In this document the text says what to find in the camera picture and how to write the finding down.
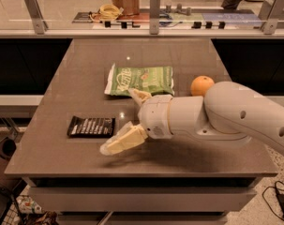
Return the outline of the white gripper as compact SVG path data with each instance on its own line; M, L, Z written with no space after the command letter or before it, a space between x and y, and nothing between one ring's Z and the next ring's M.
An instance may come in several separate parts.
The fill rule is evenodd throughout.
M128 92L141 106L138 112L141 125L126 123L114 136L100 146L99 151L104 156L119 154L141 145L148 136L152 139L170 139L172 137L168 118L172 96L157 95L152 97L150 93L135 88L129 88Z

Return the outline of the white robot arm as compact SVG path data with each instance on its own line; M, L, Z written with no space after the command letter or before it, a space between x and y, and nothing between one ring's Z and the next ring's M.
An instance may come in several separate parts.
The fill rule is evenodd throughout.
M257 139L284 157L284 107L236 82L217 82L203 96L151 96L129 91L140 106L137 125L127 122L100 146L105 156L141 145L146 139L189 137L212 145L235 146Z

